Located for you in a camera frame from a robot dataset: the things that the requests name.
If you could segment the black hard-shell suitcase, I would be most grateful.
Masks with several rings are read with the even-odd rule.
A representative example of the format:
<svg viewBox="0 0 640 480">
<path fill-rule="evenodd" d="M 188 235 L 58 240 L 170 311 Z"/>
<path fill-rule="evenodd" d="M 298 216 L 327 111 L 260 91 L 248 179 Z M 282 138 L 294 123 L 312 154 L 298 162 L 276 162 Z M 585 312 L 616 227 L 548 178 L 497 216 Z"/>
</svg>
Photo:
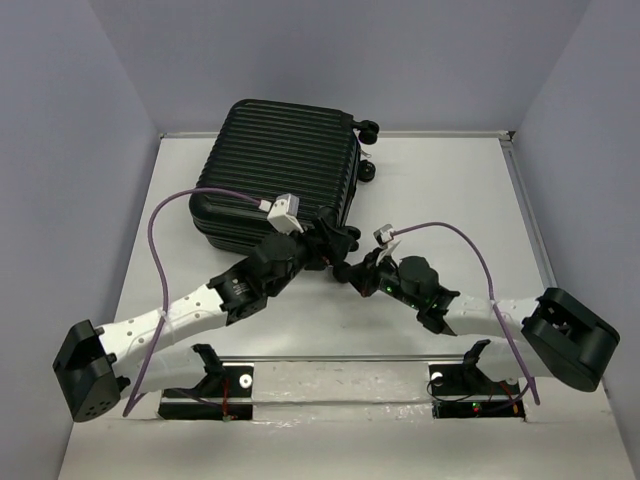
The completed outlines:
<svg viewBox="0 0 640 480">
<path fill-rule="evenodd" d="M 195 228 L 221 250 L 247 254 L 273 228 L 265 213 L 217 189 L 272 201 L 299 199 L 298 221 L 311 226 L 324 214 L 333 227 L 348 224 L 360 183 L 376 168 L 362 148 L 378 139 L 379 125 L 338 109 L 244 99 L 229 110 L 189 199 Z"/>
</svg>

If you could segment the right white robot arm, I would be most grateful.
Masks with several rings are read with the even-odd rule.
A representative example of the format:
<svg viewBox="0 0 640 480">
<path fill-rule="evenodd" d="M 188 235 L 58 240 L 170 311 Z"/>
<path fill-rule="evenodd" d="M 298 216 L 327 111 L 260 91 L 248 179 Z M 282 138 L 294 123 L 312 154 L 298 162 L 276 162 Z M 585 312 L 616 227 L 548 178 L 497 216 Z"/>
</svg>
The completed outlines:
<svg viewBox="0 0 640 480">
<path fill-rule="evenodd" d="M 593 392 L 620 342 L 614 327 L 560 288 L 494 302 L 445 288 L 423 257 L 395 261 L 379 249 L 357 264 L 336 266 L 333 275 L 363 297 L 380 291 L 410 307 L 432 334 L 478 336 L 460 368 L 462 384 L 473 392 L 525 375 Z"/>
</svg>

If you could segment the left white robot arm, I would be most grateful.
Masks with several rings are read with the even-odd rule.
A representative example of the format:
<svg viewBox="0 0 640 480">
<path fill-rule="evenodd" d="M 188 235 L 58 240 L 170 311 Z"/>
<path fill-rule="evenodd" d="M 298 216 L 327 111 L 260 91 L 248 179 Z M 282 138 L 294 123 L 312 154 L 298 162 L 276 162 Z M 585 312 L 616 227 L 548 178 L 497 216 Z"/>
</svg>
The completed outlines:
<svg viewBox="0 0 640 480">
<path fill-rule="evenodd" d="M 74 324 L 52 364 L 72 420 L 94 420 L 136 394 L 215 392 L 223 368 L 214 349 L 195 344 L 180 352 L 174 345 L 265 309 L 301 271 L 342 263 L 360 236 L 355 227 L 316 218 L 304 232 L 267 235 L 246 258 L 167 306 L 101 326 Z"/>
</svg>

